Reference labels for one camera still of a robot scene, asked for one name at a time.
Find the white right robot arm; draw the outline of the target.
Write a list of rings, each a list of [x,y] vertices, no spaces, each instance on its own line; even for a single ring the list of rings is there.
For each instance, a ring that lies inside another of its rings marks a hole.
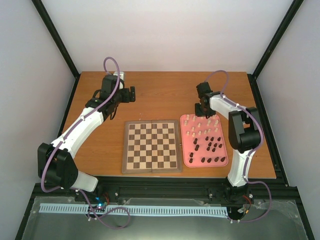
[[[125,125],[123,172],[179,172],[189,168],[223,167],[230,188],[248,183],[256,149],[263,142],[258,111],[211,90],[208,82],[196,87],[199,103],[193,114],[179,120],[131,121]],[[228,159],[226,143],[233,149]]]

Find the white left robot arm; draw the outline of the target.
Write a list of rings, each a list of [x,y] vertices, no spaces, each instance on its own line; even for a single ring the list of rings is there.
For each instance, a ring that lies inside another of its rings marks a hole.
[[[101,88],[94,92],[74,123],[50,144],[42,143],[38,147],[38,176],[42,191],[83,190],[92,201],[101,200],[104,188],[98,185],[96,177],[79,171],[74,158],[96,128],[107,119],[114,119],[119,104],[135,100],[135,88],[125,87],[123,71],[107,74]]]

